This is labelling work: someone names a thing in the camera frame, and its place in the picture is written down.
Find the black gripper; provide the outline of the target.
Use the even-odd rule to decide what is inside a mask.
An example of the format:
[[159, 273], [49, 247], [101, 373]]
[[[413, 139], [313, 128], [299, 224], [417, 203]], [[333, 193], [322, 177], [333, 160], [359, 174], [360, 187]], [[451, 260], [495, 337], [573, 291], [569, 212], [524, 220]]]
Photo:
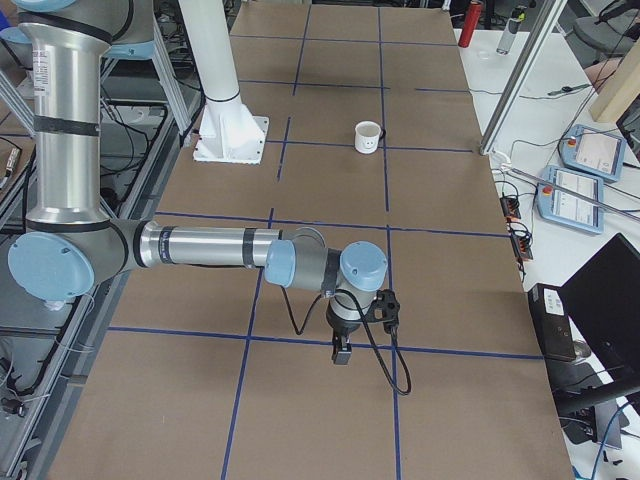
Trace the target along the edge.
[[352, 353], [350, 335], [359, 328], [361, 321], [342, 318], [333, 310], [326, 311], [326, 320], [333, 330], [332, 362], [334, 365], [347, 365]]

